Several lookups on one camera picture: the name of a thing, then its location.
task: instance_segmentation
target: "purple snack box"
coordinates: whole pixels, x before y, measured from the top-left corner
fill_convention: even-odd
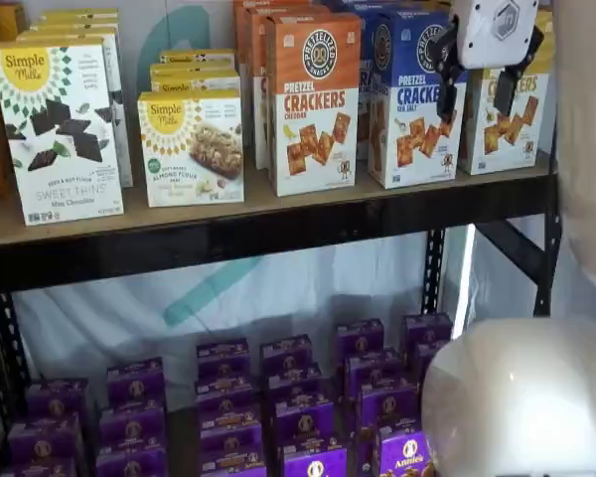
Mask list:
[[[258,404],[237,407],[224,412],[216,410],[199,416],[201,450],[235,452],[242,445],[262,442]]]
[[[400,344],[406,367],[410,369],[416,344],[450,340],[453,323],[446,313],[406,315],[401,320]]]
[[[260,346],[260,370],[264,376],[305,367],[312,361],[311,340],[307,335],[294,336]]]
[[[277,401],[274,407],[277,442],[330,435],[334,432],[334,420],[334,403],[322,392]]]
[[[165,400],[166,382],[161,358],[108,368],[106,385],[111,406],[130,400]]]
[[[360,391],[360,382],[377,381],[403,370],[399,354],[392,348],[351,356],[345,360],[345,398],[355,402]]]
[[[292,396],[318,391],[323,385],[323,376],[318,363],[305,368],[284,371],[267,379],[267,396],[271,402]]]
[[[105,409],[99,420],[101,445],[165,433],[166,415],[160,399],[132,400]]]
[[[122,440],[101,447],[97,455],[97,477],[167,472],[168,457],[163,436]]]
[[[230,373],[249,374],[249,347],[244,338],[197,347],[199,379],[225,376]]]
[[[281,453],[282,477],[337,477],[347,475],[347,447],[338,436],[288,444]]]
[[[243,446],[236,452],[201,453],[201,476],[219,477],[232,474],[237,474],[240,477],[266,477],[267,468],[262,445]]]
[[[199,412],[228,412],[235,407],[253,404],[256,401],[257,389],[250,375],[232,373],[218,378],[206,378],[198,380],[195,388]]]
[[[373,445],[374,475],[435,475],[426,436],[414,419],[377,429]]]

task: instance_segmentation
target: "cracker image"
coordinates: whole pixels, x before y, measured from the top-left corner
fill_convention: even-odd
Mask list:
[[[536,110],[538,109],[538,98],[530,96],[525,105],[525,111],[523,112],[523,123],[532,126],[534,117],[536,116]]]
[[[492,154],[499,150],[499,138],[501,133],[499,132],[499,126],[489,126],[484,129],[484,153]]]
[[[336,142],[339,142],[340,144],[345,143],[350,123],[350,116],[341,112],[336,115],[336,123],[334,124],[334,138],[336,139]]]
[[[292,176],[307,170],[302,142],[287,146],[287,161],[289,162],[289,174]]]
[[[515,114],[513,122],[510,124],[510,127],[508,128],[508,131],[506,132],[505,136],[506,140],[513,146],[517,142],[517,139],[519,139],[519,134],[521,133],[522,128],[523,119],[518,114]]]
[[[412,137],[397,138],[397,167],[408,166],[413,163]]]
[[[428,132],[426,132],[424,142],[419,148],[419,151],[426,157],[430,158],[433,155],[433,152],[435,152],[437,141],[439,141],[439,129],[431,124],[428,127]]]
[[[192,135],[190,156],[203,167],[235,179],[242,170],[242,147],[228,132],[211,124],[199,124]]]
[[[300,129],[300,144],[302,144],[305,156],[318,152],[318,132],[316,132],[315,124],[309,124]]]
[[[412,138],[412,147],[421,147],[426,135],[426,120],[423,117],[415,119],[408,125],[408,128],[410,130],[410,137]]]
[[[320,141],[318,142],[318,151],[314,154],[314,159],[323,166],[327,164],[329,155],[334,147],[334,136],[322,131],[320,134]]]

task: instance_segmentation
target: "sweet thins box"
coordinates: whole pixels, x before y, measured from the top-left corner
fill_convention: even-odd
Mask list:
[[[307,335],[294,336],[260,346],[260,370],[264,376],[309,365],[311,340]]]
[[[447,23],[444,12],[404,10],[380,15],[375,26],[369,171],[387,189],[455,178],[466,74],[455,82],[452,121],[443,122],[428,53]]]
[[[536,149],[543,120],[543,107],[554,58],[552,12],[541,9],[536,26],[545,35],[534,62],[517,86],[510,116],[494,106],[499,70],[473,72],[468,80],[466,145],[459,167],[469,174],[485,174],[536,163]]]
[[[258,404],[233,410],[202,412],[199,416],[201,450],[236,451],[242,445],[262,442]]]
[[[257,388],[250,375],[232,373],[227,376],[205,378],[198,380],[195,388],[198,411],[228,412],[235,407],[254,404],[256,401]]]
[[[111,405],[121,405],[130,400],[165,400],[166,381],[161,358],[108,368],[106,386]]]
[[[110,407],[101,413],[99,420],[102,445],[165,433],[166,416],[160,399],[132,400]]]
[[[374,475],[435,475],[426,436],[413,419],[377,429],[373,445]]]
[[[0,44],[0,88],[25,224],[123,214],[102,40]]]
[[[356,182],[360,18],[277,14],[267,23],[270,178],[277,196]]]
[[[197,346],[199,378],[225,376],[229,373],[249,374],[249,347],[247,340],[224,341]]]
[[[168,456],[163,436],[126,439],[99,449],[97,477],[119,475],[165,475]]]

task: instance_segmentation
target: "orange cracker box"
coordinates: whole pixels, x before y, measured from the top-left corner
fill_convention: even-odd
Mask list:
[[[349,13],[267,22],[269,176],[279,197],[356,182],[360,28]]]
[[[266,29],[267,17],[273,14],[328,13],[324,5],[283,5],[247,9],[247,82],[251,96],[247,99],[247,117],[253,118],[253,151],[256,169],[269,167],[267,154],[267,73]]]

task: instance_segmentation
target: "pretzel crisps logo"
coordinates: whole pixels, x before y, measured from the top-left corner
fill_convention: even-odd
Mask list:
[[[338,46],[333,35],[326,30],[313,32],[302,48],[305,71],[314,80],[326,78],[336,67]]]

